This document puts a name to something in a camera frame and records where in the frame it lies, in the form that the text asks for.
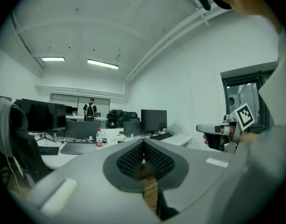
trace white ceiling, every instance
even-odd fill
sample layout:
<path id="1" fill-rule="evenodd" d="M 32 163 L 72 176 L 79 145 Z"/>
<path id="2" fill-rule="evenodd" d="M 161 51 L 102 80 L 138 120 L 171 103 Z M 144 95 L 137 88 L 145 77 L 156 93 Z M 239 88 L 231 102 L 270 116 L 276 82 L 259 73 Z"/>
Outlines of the white ceiling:
<path id="1" fill-rule="evenodd" d="M 33 57 L 66 58 L 64 63 L 45 63 L 45 68 L 125 78 L 157 41 L 193 12 L 187 0 L 22 0 L 13 15 Z M 119 69 L 88 65 L 87 59 Z"/>

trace wall molding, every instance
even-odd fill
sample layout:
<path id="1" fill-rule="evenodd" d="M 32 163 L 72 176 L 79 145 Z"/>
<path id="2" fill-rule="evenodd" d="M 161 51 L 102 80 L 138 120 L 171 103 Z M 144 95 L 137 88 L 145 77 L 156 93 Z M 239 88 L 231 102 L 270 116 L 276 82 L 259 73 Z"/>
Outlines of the wall molding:
<path id="1" fill-rule="evenodd" d="M 94 98 L 105 98 L 111 101 L 116 101 L 121 104 L 127 104 L 128 96 L 123 93 L 115 93 L 108 91 L 96 91 L 85 88 L 76 88 L 68 86 L 55 86 L 55 85 L 35 85 L 39 95 L 73 95 L 73 96 L 85 96 Z"/>

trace keyboard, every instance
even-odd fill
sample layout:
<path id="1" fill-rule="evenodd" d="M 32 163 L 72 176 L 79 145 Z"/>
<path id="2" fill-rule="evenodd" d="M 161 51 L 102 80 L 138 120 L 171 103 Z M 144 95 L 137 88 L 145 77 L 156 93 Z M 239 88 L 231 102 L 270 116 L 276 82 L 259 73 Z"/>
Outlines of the keyboard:
<path id="1" fill-rule="evenodd" d="M 160 135 L 157 135 L 157 136 L 152 136 L 150 139 L 161 141 L 161 140 L 164 140 L 164 139 L 167 139 L 167 138 L 170 138 L 170 137 L 173 137 L 173 135 L 169 134 L 169 133 L 164 133 L 164 134 L 160 134 Z"/>
<path id="2" fill-rule="evenodd" d="M 59 147 L 39 147 L 40 155 L 58 155 Z"/>

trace monitor stand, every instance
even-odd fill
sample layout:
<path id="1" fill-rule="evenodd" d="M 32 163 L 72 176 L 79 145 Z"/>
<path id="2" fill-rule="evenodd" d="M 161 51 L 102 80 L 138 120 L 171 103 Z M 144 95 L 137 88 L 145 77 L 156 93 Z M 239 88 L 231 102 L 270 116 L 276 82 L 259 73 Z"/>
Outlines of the monitor stand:
<path id="1" fill-rule="evenodd" d="M 56 141 L 53 141 L 53 140 L 47 138 L 47 137 L 46 137 L 46 133 L 44 133 L 44 137 L 42 137 L 42 138 L 40 138 L 40 139 L 38 139 L 38 140 L 36 140 L 36 141 L 43 140 L 43 139 L 46 139 L 46 140 L 49 140 L 49 141 L 52 141 L 52 142 L 56 143 Z"/>

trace ceiling beam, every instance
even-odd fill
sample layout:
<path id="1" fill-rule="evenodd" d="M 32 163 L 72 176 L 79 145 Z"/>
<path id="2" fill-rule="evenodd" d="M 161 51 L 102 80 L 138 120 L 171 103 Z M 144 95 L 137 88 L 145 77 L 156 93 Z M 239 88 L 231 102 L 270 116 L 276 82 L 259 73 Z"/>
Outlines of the ceiling beam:
<path id="1" fill-rule="evenodd" d="M 87 16 L 80 16 L 75 14 L 74 11 L 62 12 L 56 11 L 52 14 L 41 14 L 40 17 L 33 18 L 28 20 L 26 25 L 20 27 L 20 30 L 17 32 L 25 32 L 37 27 L 43 27 L 48 25 L 55 25 L 57 23 L 87 23 L 87 24 L 100 24 L 103 27 L 111 27 L 114 29 L 123 30 L 126 33 L 132 34 L 142 40 L 155 41 L 155 37 L 150 36 L 149 34 L 142 33 L 134 28 L 131 28 L 128 24 L 125 24 L 121 21 L 109 17 L 101 17 L 97 14 L 87 14 Z"/>
<path id="2" fill-rule="evenodd" d="M 140 70 L 151 62 L 159 53 L 161 53 L 166 47 L 172 44 L 174 41 L 182 37 L 184 34 L 188 33 L 195 27 L 200 24 L 208 21 L 209 19 L 218 16 L 228 10 L 221 9 L 217 7 L 211 12 L 206 11 L 205 9 L 200 9 L 196 13 L 184 19 L 181 23 L 175 26 L 169 33 L 167 33 L 161 40 L 159 40 L 139 61 L 139 63 L 133 68 L 126 78 L 126 81 L 130 81 L 135 75 L 140 72 Z M 189 27 L 183 29 L 187 24 L 193 22 Z"/>

